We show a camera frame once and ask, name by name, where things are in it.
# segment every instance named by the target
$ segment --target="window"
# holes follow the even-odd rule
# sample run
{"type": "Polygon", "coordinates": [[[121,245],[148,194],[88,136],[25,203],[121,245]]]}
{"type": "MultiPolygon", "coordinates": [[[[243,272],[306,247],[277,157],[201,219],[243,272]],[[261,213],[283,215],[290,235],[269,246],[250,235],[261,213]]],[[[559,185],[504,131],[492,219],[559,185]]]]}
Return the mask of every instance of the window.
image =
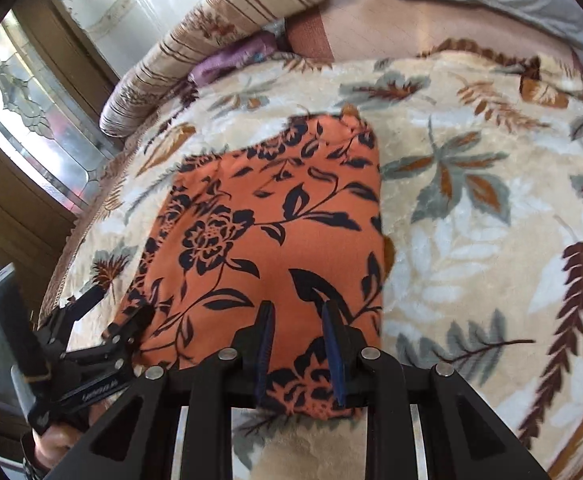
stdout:
{"type": "Polygon", "coordinates": [[[0,148],[50,196],[85,210],[118,148],[65,91],[14,14],[0,25],[0,148]]]}

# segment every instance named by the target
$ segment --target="blanket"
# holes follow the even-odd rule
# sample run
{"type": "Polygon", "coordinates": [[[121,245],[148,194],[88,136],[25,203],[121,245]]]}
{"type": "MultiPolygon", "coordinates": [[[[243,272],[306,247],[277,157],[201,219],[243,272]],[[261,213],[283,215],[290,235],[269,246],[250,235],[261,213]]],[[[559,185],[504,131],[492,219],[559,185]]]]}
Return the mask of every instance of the blanket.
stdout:
{"type": "MultiPolygon", "coordinates": [[[[275,54],[186,108],[176,95],[132,139],[60,279],[60,304],[108,288],[70,345],[100,342],[185,156],[348,110],[380,149],[383,348],[452,364],[553,479],[582,479],[582,84],[542,56],[518,69],[468,52],[344,64],[275,54]]],[[[364,418],[234,415],[235,478],[363,477],[364,418]]]]}

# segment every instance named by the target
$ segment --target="orange fabric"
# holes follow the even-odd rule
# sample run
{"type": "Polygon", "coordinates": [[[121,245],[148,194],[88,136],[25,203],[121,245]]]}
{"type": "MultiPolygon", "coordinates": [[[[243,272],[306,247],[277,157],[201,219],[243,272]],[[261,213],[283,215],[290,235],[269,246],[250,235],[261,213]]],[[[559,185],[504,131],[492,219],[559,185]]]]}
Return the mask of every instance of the orange fabric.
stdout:
{"type": "Polygon", "coordinates": [[[379,345],[378,164],[373,132],[351,115],[291,118],[253,147],[186,158],[115,319],[142,301],[155,308],[140,362],[194,366],[268,300],[276,331],[264,406],[346,415],[333,399],[319,312],[342,298],[343,321],[379,345]]]}

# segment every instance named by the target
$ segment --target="metal bolt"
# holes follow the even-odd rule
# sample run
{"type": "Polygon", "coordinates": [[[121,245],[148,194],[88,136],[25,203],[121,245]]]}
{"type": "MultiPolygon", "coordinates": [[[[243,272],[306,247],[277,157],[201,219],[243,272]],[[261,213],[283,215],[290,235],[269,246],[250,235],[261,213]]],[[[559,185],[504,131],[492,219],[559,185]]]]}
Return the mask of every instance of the metal bolt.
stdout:
{"type": "Polygon", "coordinates": [[[436,373],[440,375],[440,377],[449,377],[453,372],[453,366],[449,363],[441,361],[436,365],[436,373]]]}
{"type": "Polygon", "coordinates": [[[238,351],[235,348],[227,347],[218,352],[218,359],[221,361],[232,361],[238,356],[238,351]]]}
{"type": "Polygon", "coordinates": [[[374,359],[378,359],[380,357],[380,350],[374,348],[373,346],[366,346],[361,350],[361,356],[363,356],[363,359],[374,361],[374,359]]]}
{"type": "Polygon", "coordinates": [[[161,378],[164,373],[165,370],[163,370],[163,368],[161,368],[160,366],[152,366],[150,368],[147,368],[147,371],[145,372],[145,377],[147,377],[151,381],[155,381],[156,379],[161,378]]]}

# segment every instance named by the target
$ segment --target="purple cloth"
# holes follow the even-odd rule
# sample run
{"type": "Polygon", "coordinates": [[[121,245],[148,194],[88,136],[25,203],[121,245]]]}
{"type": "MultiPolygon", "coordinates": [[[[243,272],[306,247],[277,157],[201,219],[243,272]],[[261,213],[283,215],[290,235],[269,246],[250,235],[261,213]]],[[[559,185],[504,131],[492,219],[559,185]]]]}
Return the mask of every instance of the purple cloth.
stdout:
{"type": "Polygon", "coordinates": [[[203,59],[192,69],[189,79],[200,88],[237,68],[260,63],[277,51],[276,37],[271,32],[262,30],[203,59]]]}

